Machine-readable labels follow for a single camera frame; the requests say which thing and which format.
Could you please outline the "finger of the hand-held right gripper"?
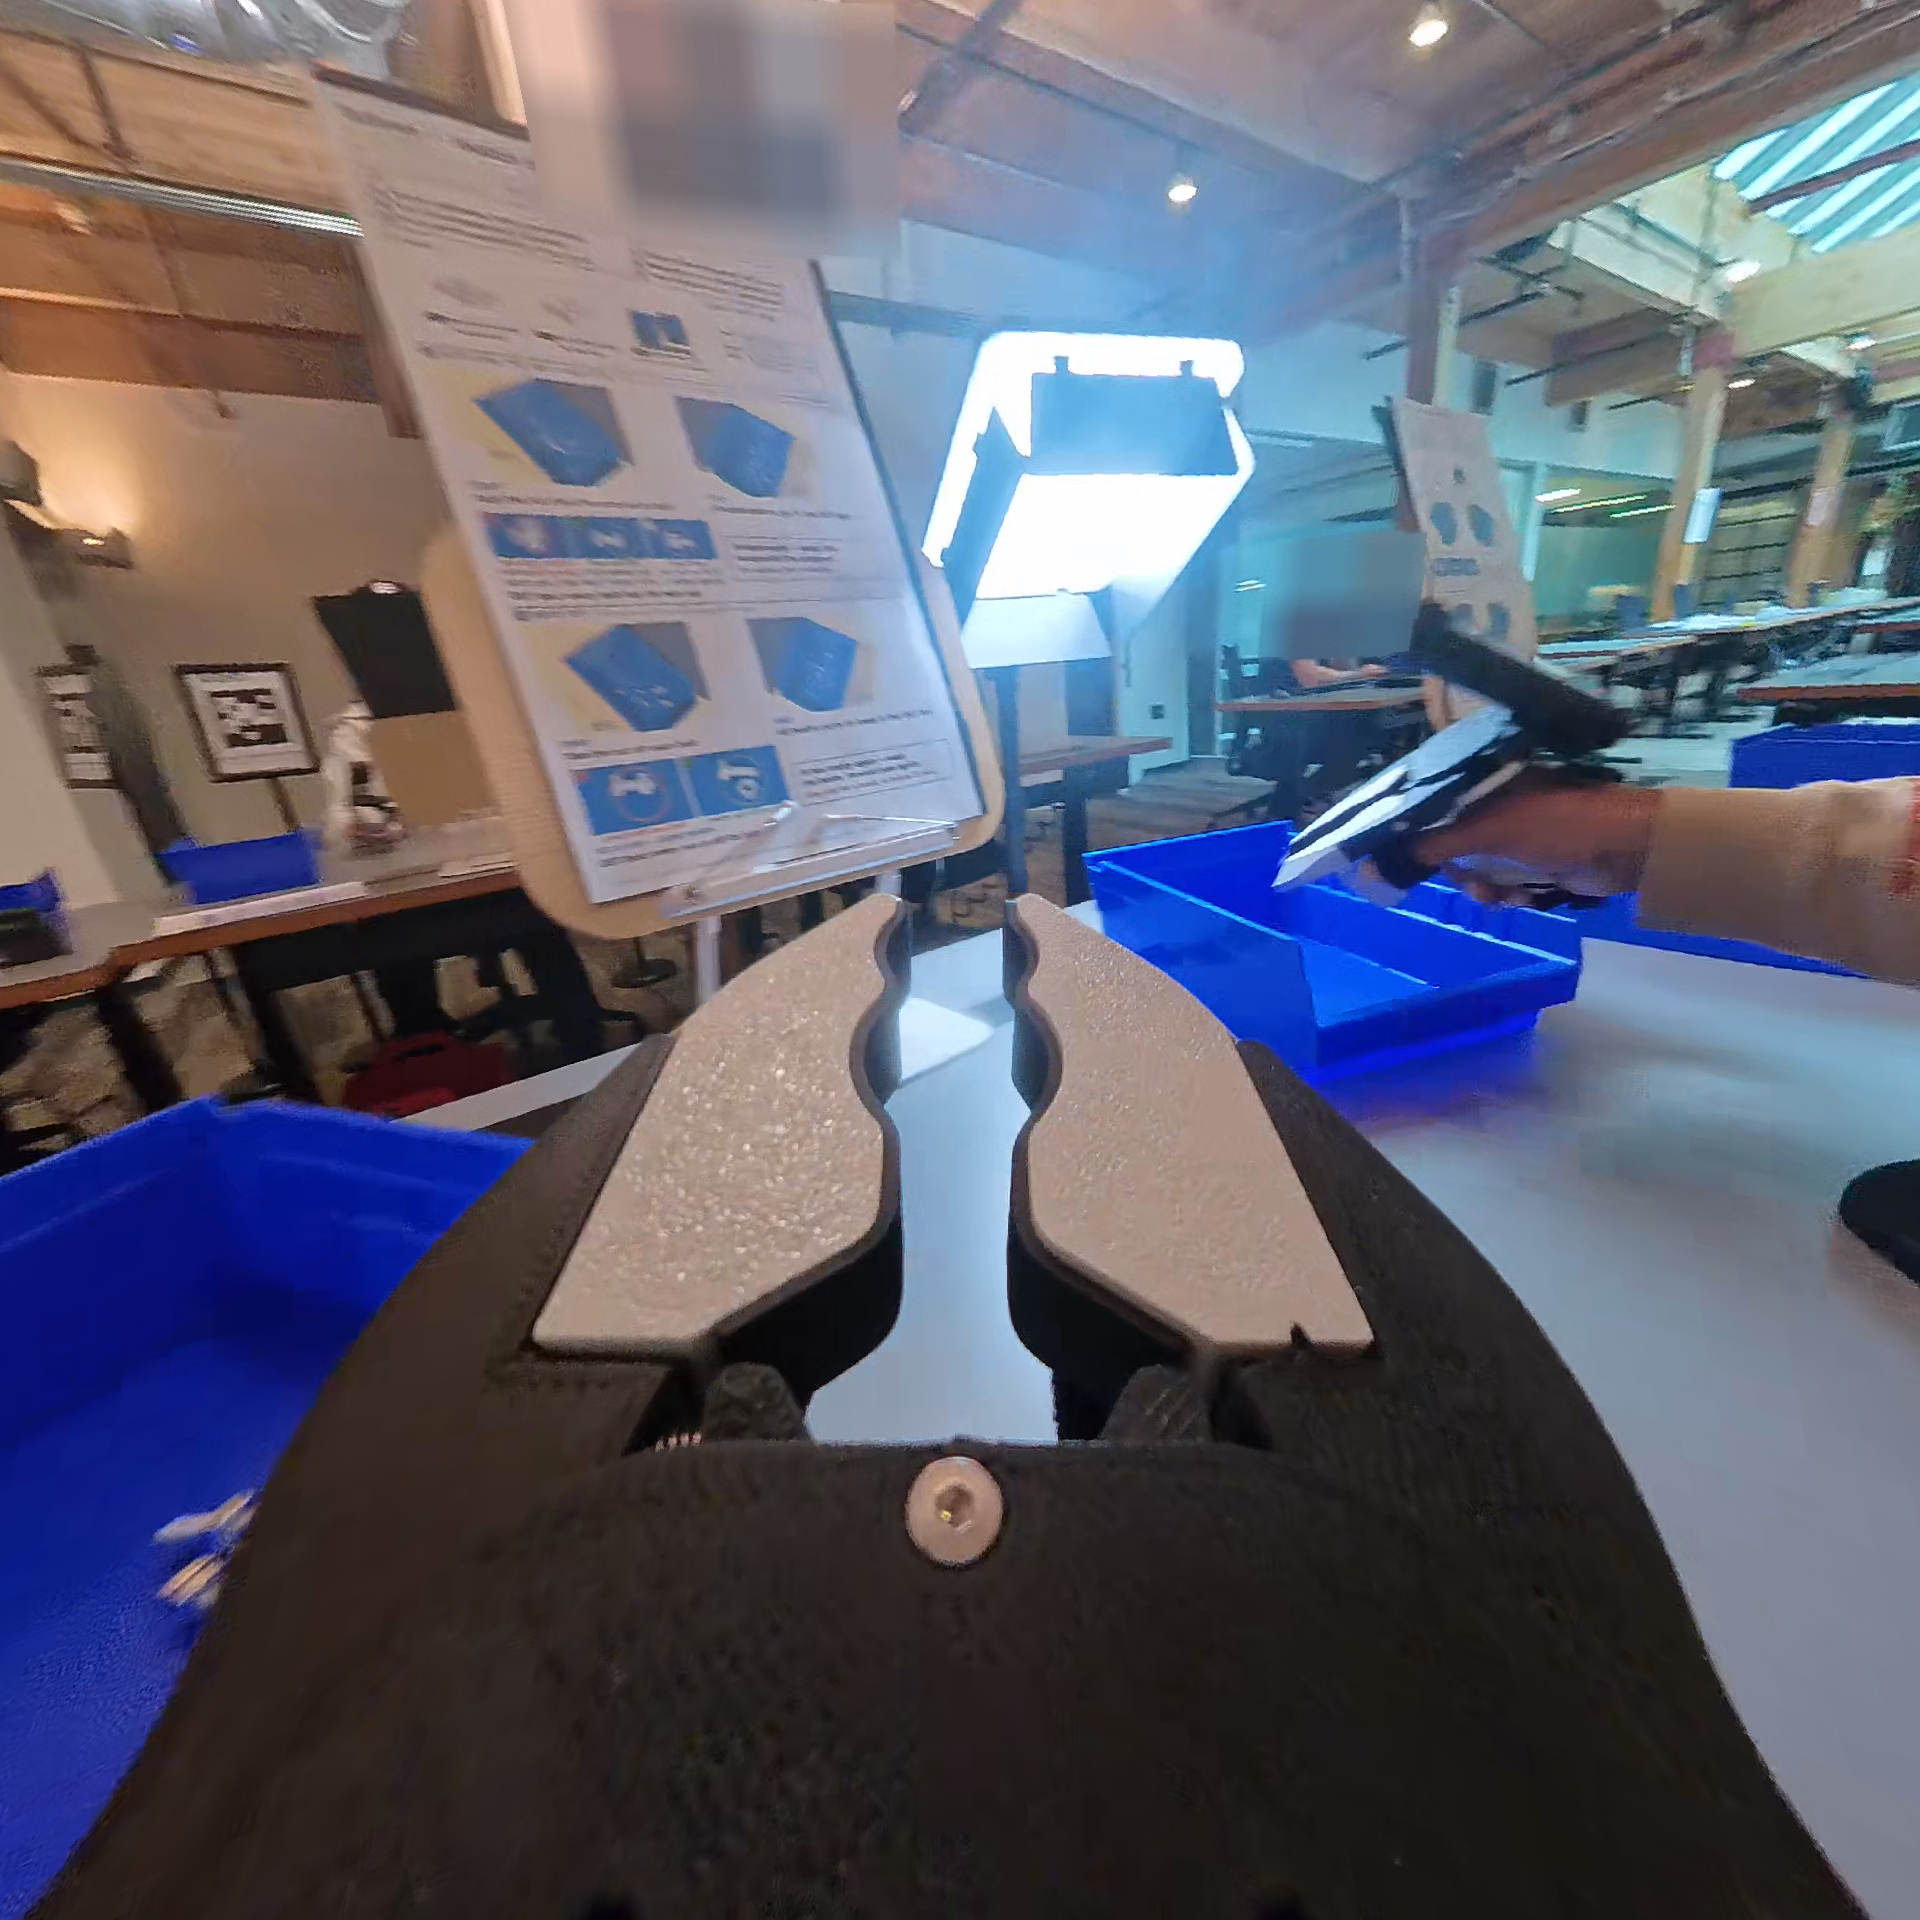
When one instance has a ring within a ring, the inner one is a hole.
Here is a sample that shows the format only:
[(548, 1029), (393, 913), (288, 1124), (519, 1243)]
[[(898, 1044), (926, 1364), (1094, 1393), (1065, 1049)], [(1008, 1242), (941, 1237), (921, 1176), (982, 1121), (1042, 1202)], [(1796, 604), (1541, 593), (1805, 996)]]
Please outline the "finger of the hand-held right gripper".
[(1410, 893), (1437, 873), (1420, 841), (1512, 781), (1529, 755), (1529, 737), (1498, 707), (1430, 734), (1290, 834), (1277, 891), (1343, 881), (1358, 893)]

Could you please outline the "studio softbox light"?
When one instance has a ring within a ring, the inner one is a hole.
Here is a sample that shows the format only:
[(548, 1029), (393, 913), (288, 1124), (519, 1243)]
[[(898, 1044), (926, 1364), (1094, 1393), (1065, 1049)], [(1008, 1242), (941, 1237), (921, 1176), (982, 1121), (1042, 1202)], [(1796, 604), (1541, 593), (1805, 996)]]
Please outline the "studio softbox light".
[(1020, 669), (1110, 662), (1255, 470), (1230, 338), (1000, 328), (980, 344), (922, 555), (992, 688), (1006, 890), (1026, 890)]

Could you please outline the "cardboard sign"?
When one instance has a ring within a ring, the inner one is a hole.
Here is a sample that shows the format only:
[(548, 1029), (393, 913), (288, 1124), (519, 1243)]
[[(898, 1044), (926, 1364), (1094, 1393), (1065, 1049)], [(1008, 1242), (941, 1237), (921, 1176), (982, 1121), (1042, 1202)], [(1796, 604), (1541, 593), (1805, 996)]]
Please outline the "cardboard sign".
[(1538, 620), (1504, 468), (1478, 414), (1391, 398), (1383, 410), (1426, 554), (1424, 600), (1512, 659), (1535, 659)]

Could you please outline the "pile of bolts nuts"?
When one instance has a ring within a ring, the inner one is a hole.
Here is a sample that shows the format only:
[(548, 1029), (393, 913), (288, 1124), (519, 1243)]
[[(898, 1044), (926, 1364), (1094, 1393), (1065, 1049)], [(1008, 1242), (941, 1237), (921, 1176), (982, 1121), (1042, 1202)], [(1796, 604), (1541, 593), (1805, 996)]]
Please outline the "pile of bolts nuts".
[(175, 1516), (151, 1537), (160, 1558), (156, 1603), (173, 1613), (205, 1618), (224, 1590), (238, 1546), (255, 1516), (255, 1488)]

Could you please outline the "small blue bin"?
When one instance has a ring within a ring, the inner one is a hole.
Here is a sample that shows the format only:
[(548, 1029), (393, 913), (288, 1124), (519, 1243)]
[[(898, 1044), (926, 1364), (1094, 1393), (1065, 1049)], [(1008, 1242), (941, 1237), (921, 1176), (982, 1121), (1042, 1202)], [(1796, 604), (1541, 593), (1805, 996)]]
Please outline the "small blue bin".
[(198, 907), (297, 893), (320, 884), (320, 852), (301, 830), (216, 846), (183, 836), (161, 849), (157, 861), (178, 897)]

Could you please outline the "wooden desk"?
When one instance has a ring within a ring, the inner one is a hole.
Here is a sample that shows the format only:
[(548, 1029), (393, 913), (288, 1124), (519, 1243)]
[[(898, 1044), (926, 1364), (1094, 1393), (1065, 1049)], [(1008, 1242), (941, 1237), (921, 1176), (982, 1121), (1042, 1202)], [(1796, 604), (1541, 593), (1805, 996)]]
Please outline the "wooden desk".
[(100, 904), (73, 907), (68, 949), (55, 957), (5, 968), (2, 1008), (87, 1001), (142, 1113), (160, 1113), (184, 1092), (172, 1061), (133, 1006), (133, 972), (161, 957), (228, 953), (265, 944), (262, 963), (238, 968), (278, 1081), (301, 1099), (318, 1097), (310, 1070), (274, 1003), (278, 993), (369, 972), (402, 957), (449, 957), (512, 950), (516, 934), (557, 934), (504, 866), (410, 873), (394, 881), (337, 881), (278, 897), (207, 907)]
[(1361, 682), (1214, 707), (1228, 771), (1268, 786), (1245, 811), (1303, 825), (1429, 737), (1416, 683)]

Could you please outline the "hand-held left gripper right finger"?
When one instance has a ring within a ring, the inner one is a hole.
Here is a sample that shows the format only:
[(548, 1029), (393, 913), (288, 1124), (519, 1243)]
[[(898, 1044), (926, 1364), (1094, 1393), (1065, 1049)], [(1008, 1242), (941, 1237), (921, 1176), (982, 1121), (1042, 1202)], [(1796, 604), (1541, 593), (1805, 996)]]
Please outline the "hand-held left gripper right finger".
[(1204, 1402), (1245, 1364), (1358, 1361), (1375, 1333), (1231, 1030), (1040, 897), (1006, 907), (1015, 1013), (1008, 1305), (1056, 1410), (1143, 1370)]

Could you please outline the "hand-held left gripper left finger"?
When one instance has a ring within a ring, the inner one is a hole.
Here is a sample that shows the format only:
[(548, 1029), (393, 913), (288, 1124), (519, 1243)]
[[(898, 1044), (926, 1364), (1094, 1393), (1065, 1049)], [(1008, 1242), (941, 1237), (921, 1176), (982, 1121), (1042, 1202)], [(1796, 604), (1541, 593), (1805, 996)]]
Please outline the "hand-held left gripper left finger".
[(565, 1362), (706, 1382), (752, 1362), (801, 1406), (903, 1299), (898, 1010), (909, 925), (864, 897), (684, 1022), (533, 1322)]

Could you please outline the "framed wall picture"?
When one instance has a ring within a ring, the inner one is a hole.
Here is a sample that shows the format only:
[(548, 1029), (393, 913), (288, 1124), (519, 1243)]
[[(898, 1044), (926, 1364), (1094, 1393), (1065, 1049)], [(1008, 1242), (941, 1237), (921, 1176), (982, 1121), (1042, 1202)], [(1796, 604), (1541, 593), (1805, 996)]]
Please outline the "framed wall picture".
[(175, 662), (202, 772), (246, 785), (320, 772), (320, 748), (288, 662)]

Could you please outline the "person's right hand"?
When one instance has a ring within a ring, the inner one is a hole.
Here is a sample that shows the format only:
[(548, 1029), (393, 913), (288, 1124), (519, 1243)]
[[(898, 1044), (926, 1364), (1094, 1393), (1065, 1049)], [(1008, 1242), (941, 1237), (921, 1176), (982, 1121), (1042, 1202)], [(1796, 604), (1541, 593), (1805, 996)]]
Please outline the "person's right hand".
[(1638, 890), (1658, 805), (1653, 786), (1521, 772), (1426, 832), (1416, 857), (1487, 906), (1626, 897)]

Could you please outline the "person's right forearm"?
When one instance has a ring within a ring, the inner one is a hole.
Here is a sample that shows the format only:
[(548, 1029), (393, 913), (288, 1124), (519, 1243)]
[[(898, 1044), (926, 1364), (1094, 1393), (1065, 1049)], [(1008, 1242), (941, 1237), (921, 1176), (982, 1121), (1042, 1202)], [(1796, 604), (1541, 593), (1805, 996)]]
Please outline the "person's right forearm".
[(1636, 921), (1917, 986), (1917, 781), (1665, 788)]

